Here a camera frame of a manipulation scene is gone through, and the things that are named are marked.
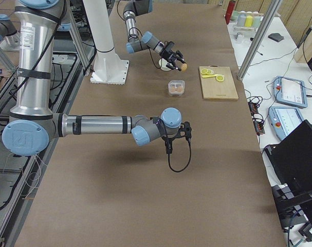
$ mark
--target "white desk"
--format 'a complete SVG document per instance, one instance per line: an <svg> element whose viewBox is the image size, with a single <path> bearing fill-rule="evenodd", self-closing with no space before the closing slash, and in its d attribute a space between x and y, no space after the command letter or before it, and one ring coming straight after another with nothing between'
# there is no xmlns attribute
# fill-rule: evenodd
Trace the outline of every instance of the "white desk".
<svg viewBox="0 0 312 247"><path fill-rule="evenodd" d="M233 25L234 23L229 23L228 31L230 34L232 46L234 48L237 64L238 66L241 66L251 44L250 37L252 37L252 34L246 35L246 33L244 33L245 37L242 43L238 43L234 39L234 35L237 32L234 31ZM268 35L275 32L280 33L282 36L285 37L285 39L278 43L269 39ZM290 53L295 48L296 45L289 35L287 29L285 28L284 24L279 17L275 17L268 32L265 35L265 38L261 43L261 46L258 49L258 51L263 55L257 53L251 64L259 63L263 60L271 58L279 58L285 54ZM252 96L262 96L263 98L269 98L270 94L266 89L266 85L273 82L276 76L282 76L285 74L288 68L288 64L293 58L293 55L294 52L287 56L284 56L281 59L263 62L261 64L250 67L243 80L245 89L250 91ZM285 76L303 80L306 87L312 88L312 85L310 85L310 83L308 82L308 78L311 75L312 72L307 64L296 63L293 59ZM274 102L273 86L269 85L268 88L271 92L271 99L263 101L260 108L258 109L264 118L266 118L267 116L268 108ZM307 94L312 95L312 91L307 90ZM308 107L305 109L301 109L301 113L304 119L308 119L308 121L312 124L312 98L308 98L307 102ZM267 118L265 123L265 134L260 136L260 148L263 149L268 144L277 144L279 142L280 140L276 137L269 118ZM273 167L265 154L263 155L263 160L267 169L267 174L271 186L275 184L280 184L273 170ZM301 226L302 224L297 225L291 230L289 238L293 241L294 244L296 244L301 239L301 235L298 233L298 229L300 229ZM312 242L302 242L299 246L312 247Z"/></svg>

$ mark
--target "aluminum pole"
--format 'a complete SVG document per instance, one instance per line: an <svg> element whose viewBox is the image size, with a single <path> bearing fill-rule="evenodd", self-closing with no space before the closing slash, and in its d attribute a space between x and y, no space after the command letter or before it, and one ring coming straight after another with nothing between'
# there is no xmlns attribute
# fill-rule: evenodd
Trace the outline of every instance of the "aluminum pole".
<svg viewBox="0 0 312 247"><path fill-rule="evenodd" d="M12 72L15 71L15 66L1 48L0 48L0 61L7 70L10 70Z"/></svg>
<svg viewBox="0 0 312 247"><path fill-rule="evenodd" d="M266 34L266 32L268 31L268 28L271 25L271 22L273 20L273 17L275 16L275 14L277 13L281 3L283 0L272 0L272 2L270 3L270 6L267 10L267 12L265 13L263 20L261 22L261 25L255 35L255 38L251 44L251 46L249 47L249 50L245 56L245 59L243 61L243 64L238 72L237 78L238 80L242 80L245 76L245 74L247 73L247 70L255 56L255 54L258 52L259 46Z"/></svg>
<svg viewBox="0 0 312 247"><path fill-rule="evenodd" d="M74 15L72 14L72 11L70 9L70 1L67 0L67 8L68 8L68 14L69 14L69 18L70 18L70 23L71 23L71 27L70 27L70 35L72 38L72 41L74 42L74 45L76 47L78 56L80 58L80 61L82 62L83 68L86 71L86 74L89 74L89 60L88 57L86 55L83 43L82 43L82 39L80 37L78 28L76 26L76 22L75 22L75 18Z"/></svg>

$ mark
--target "tiled floor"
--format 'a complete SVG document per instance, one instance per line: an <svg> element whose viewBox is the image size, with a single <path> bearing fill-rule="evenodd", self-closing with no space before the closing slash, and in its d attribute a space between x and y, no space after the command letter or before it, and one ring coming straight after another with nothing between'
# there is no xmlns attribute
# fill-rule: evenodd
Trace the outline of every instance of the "tiled floor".
<svg viewBox="0 0 312 247"><path fill-rule="evenodd" d="M0 0L0 14L6 14L11 18L11 21L13 22L14 26L17 28L17 30L20 29L20 21L14 14L14 3L15 0ZM18 65L19 63L19 53L18 52L6 52L5 53L9 59L12 61L14 65ZM3 73L0 74L1 76L8 76L8 73L5 69L5 67L0 62L0 69L2 69Z"/></svg>

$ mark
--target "clear plastic container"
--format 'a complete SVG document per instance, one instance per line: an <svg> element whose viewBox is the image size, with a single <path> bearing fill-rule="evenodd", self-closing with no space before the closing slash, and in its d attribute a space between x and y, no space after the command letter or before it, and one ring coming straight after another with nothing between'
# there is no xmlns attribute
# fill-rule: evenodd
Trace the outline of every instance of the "clear plastic container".
<svg viewBox="0 0 312 247"><path fill-rule="evenodd" d="M185 81L173 80L168 83L168 93L170 95L182 95L185 92Z"/></svg>

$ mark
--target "wire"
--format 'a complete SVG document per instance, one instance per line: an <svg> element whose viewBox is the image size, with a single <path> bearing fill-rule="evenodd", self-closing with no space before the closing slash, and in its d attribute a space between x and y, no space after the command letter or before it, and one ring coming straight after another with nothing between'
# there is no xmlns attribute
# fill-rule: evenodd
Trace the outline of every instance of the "wire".
<svg viewBox="0 0 312 247"><path fill-rule="evenodd" d="M282 55L282 56L279 57L279 58L271 58L271 59L267 59L267 60L262 60L262 61L259 62L259 63L254 63L254 64L250 65L250 67L251 67L251 66L254 66L254 65L258 65L258 64L263 63L263 62L267 62L267 61L271 61L271 60L276 60L276 59L281 59L281 58L283 58L283 57L285 57L285 56L287 56L287 55L289 55L289 54L292 54L296 49L297 49L297 48L295 48L294 50L292 50L290 53L287 53L287 54L285 54L285 55Z"/></svg>
<svg viewBox="0 0 312 247"><path fill-rule="evenodd" d="M6 165L7 165L7 162L8 162L8 158L10 157L10 155L11 155L12 153L9 153L8 154L8 156L6 157L6 161L5 161L5 165L4 165L4 167L3 167L3 174L4 174L4 171L5 171L5 167L6 167Z"/></svg>
<svg viewBox="0 0 312 247"><path fill-rule="evenodd" d="M245 91L249 93L249 98L250 98L252 96L251 92L248 91L247 89L245 89Z"/></svg>
<svg viewBox="0 0 312 247"><path fill-rule="evenodd" d="M75 66L75 64L76 64L76 62L77 62L77 54L73 53L72 55L75 57L75 62L74 62L73 65L71 66L69 72L67 72L68 75L67 75L67 77L65 78L62 87L60 87L60 91L58 92L58 94L57 94L57 96L56 96L54 102L51 103L51 110L53 110L54 105L55 105L56 102L59 100L59 97L60 97L60 94L61 94L61 92L62 92L62 90L63 90L63 88L64 88L64 85L67 83L67 80L68 80L68 78L69 78L69 75L71 74L71 72L72 72L72 70L74 69L74 66Z"/></svg>
<svg viewBox="0 0 312 247"><path fill-rule="evenodd" d="M288 231L287 231L287 246L290 247L290 242L289 242L289 231L290 231L290 228L291 228L291 224L293 222L293 219L296 217L296 215L299 213L299 211L302 211L302 209L300 208L299 210L297 210L293 215L292 217L290 218L289 220L289 224L288 224Z"/></svg>
<svg viewBox="0 0 312 247"><path fill-rule="evenodd" d="M32 173L29 174L29 180L32 181L32 182L35 182L35 181L36 181L36 183L35 183L36 185L35 185L35 186L30 185L30 184L28 183L28 181L27 181L25 178L23 178L23 179L24 179L24 182L26 183L26 185L27 185L28 187L32 188L32 190L29 191L28 194L25 195L25 198L24 198L24 199L27 199L28 196L33 192L34 189L39 189L39 187L37 187L37 185L39 184L40 178L41 178L41 176L42 176L42 170L41 170L41 167L40 167L40 165L39 165L39 162L38 162L38 160L37 160L37 158L36 158L36 155L33 156L33 159L34 159L34 161L35 161L35 164L37 164L38 168L37 168L37 171L32 172ZM33 179L33 178L31 178L31 176L34 175L34 174L36 174L36 178Z"/></svg>
<svg viewBox="0 0 312 247"><path fill-rule="evenodd" d="M44 165L44 166L48 166L48 164L46 164L37 154L35 155L36 158L38 158L40 160L40 162Z"/></svg>
<svg viewBox="0 0 312 247"><path fill-rule="evenodd" d="M312 89L310 89L310 88L308 88L308 87L306 87L306 86L303 86L303 85L301 84L300 81L297 81L297 80L294 80L294 79L290 79L290 78L287 78L287 77L284 77L284 76L279 76L278 78L281 78L281 79L284 78L284 79L286 79L286 80L293 81L293 82L297 83L298 85L300 85L302 88L312 91Z"/></svg>
<svg viewBox="0 0 312 247"><path fill-rule="evenodd" d="M169 145L170 145L170 140L169 140L169 138L168 138L166 125L165 125L164 121L163 121L161 118L159 118L159 121L162 123L162 126L163 126L163 128L164 128L165 136L166 136L167 147L169 147ZM175 170L175 169L172 168L172 165L171 165L171 156L170 156L171 154L168 153L168 166L169 166L169 168L170 168L172 171L174 171L174 172L176 172L176 173L183 172L183 171L189 166L189 164L190 164L190 161L191 161L191 141L190 141L190 139L188 139L187 141L188 141L188 145L189 145L189 160L188 160L188 163L186 164L186 166L184 166L182 169L180 169L180 170Z"/></svg>
<svg viewBox="0 0 312 247"><path fill-rule="evenodd" d="M54 89L57 89L59 86L61 86L62 82L63 82L63 70L62 70L62 64L60 63L53 63L53 65L59 65L60 66L60 71L61 71L61 81L58 85L50 88L50 90L54 90Z"/></svg>
<svg viewBox="0 0 312 247"><path fill-rule="evenodd" d="M12 197L13 197L13 194L14 194L14 191L15 191L15 189L16 189L16 187L17 187L19 181L21 180L21 177L22 177L22 175L23 175L23 172L25 171L25 169L26 169L27 166L28 166L29 160L30 160L30 157L28 157L28 160L27 160L26 164L25 164L24 167L22 168L22 172L19 173L19 176L17 177L15 183L13 184L8 199L4 202L4 204L3 204L2 206L0 206L0 210L2 210L3 208L5 208L5 207L8 205L8 203L11 201L11 199L12 199Z"/></svg>
<svg viewBox="0 0 312 247"><path fill-rule="evenodd" d="M54 65L54 63L52 63L52 65L53 65L53 71L54 71L52 87L54 87L56 73L55 73L55 65Z"/></svg>
<svg viewBox="0 0 312 247"><path fill-rule="evenodd" d="M119 16L123 21L125 21L124 18L121 17L121 15L119 14L118 6L119 6L120 1L121 1L121 0L119 0L118 3L117 3L117 14L118 14L118 16Z"/></svg>
<svg viewBox="0 0 312 247"><path fill-rule="evenodd" d="M66 13L66 6L67 6L67 3L66 1L63 2L63 9L62 9L62 13L61 13L61 16L59 18L59 22L57 23L51 37L49 38L49 41L47 42L45 48L43 49L42 53L40 54L39 58L37 59L37 61L35 62L34 66L31 68L31 70L35 70L36 67L38 66L39 62L41 61L41 59L43 58L44 54L46 53L48 47L51 45L52 41L53 41L53 38L55 36L55 33L57 32L57 29L58 27L60 26L61 24L61 20L62 18L64 17L65 13ZM25 84L26 82L28 81L29 77L25 77L25 79L22 81L22 83L17 87L17 89L14 91L14 93L12 95L10 95L10 97L8 97L8 99L5 101L5 103L1 106L0 108L0 116L1 116L1 113L3 111L3 109L5 108L5 106L8 104L8 102L11 100L11 98L13 97L14 94L16 94Z"/></svg>
<svg viewBox="0 0 312 247"><path fill-rule="evenodd" d="M149 48L148 50L149 50L150 57L151 57L151 60L152 60L152 63L154 64L154 66L155 66L157 69L161 69L161 66L160 66L160 67L157 67L157 65L155 64L155 61L154 61L154 58L152 57L150 48Z"/></svg>
<svg viewBox="0 0 312 247"><path fill-rule="evenodd" d="M306 26L306 28L304 29L304 31L303 31L303 33L302 33L302 36L301 36L300 41L299 41L299 43L298 43L298 46L301 45L301 41L302 41L302 39L303 39L304 33L305 33L305 31L308 29L308 27L309 27L311 21L312 21L312 16L311 16L311 18L309 19L308 25Z"/></svg>
<svg viewBox="0 0 312 247"><path fill-rule="evenodd" d="M82 42L84 45L87 45L87 46L91 46L91 47L94 47L95 48L95 45L90 45L90 44L87 44L85 42Z"/></svg>
<svg viewBox="0 0 312 247"><path fill-rule="evenodd" d="M271 99L271 98L272 98L272 94L271 94L271 92L270 92L270 90L269 90L269 88L268 88L268 86L271 85L271 84L274 84L274 81L271 82L271 83L269 83L269 84L267 84L267 85L265 86L265 88L267 88L267 91L268 91L269 94L270 94L270 97L269 97L269 98L266 98L266 99L263 99L263 100L268 100L268 99Z"/></svg>
<svg viewBox="0 0 312 247"><path fill-rule="evenodd" d="M278 95L278 93L279 93L280 91L277 91L277 93L276 93L276 95L275 95L275 97L274 97L274 101L273 101L273 103L269 106L269 108L268 108L268 113L267 113L267 116L265 117L265 119L264 119L264 125L263 126L265 126L265 120L267 120L267 118L268 118L268 116L269 116L269 112L270 112L270 108L271 108L271 106L273 106L273 104L276 102L276 100L277 100L277 95Z"/></svg>

